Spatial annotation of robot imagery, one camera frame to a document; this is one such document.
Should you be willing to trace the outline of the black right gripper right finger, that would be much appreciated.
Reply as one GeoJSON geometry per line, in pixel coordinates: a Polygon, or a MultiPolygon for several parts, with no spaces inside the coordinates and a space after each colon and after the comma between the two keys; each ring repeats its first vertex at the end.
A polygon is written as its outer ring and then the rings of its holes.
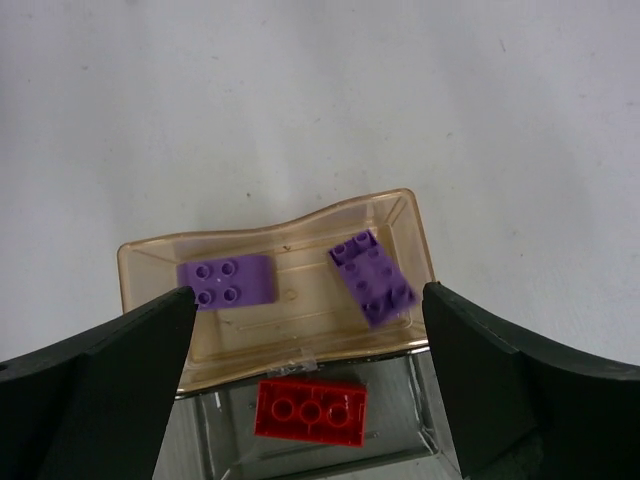
{"type": "Polygon", "coordinates": [[[504,320],[438,282],[422,310],[465,479],[636,479],[639,368],[504,320]]]}

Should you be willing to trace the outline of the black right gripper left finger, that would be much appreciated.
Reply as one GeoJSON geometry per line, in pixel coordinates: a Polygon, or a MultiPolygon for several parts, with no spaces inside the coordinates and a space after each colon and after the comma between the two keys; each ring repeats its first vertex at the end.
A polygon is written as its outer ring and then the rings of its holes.
{"type": "Polygon", "coordinates": [[[176,288],[1,364],[4,479],[149,479],[192,337],[176,288]]]}

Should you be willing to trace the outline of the purple lego brick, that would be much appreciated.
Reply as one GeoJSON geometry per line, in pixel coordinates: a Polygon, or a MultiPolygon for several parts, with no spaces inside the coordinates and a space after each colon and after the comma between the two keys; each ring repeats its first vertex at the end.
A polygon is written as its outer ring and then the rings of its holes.
{"type": "Polygon", "coordinates": [[[416,292],[371,230],[335,245],[328,256],[370,328],[417,304],[416,292]]]}
{"type": "Polygon", "coordinates": [[[189,286],[199,311],[271,304],[277,299],[274,262],[268,255],[191,261],[176,267],[179,286],[189,286]]]}

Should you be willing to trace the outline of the red lego brick assembly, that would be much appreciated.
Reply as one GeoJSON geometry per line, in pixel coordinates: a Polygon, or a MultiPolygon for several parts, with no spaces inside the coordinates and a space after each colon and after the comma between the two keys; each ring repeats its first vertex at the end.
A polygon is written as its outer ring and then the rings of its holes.
{"type": "Polygon", "coordinates": [[[254,434],[333,446],[364,445],[368,392],[360,384],[280,377],[258,384],[254,434]]]}

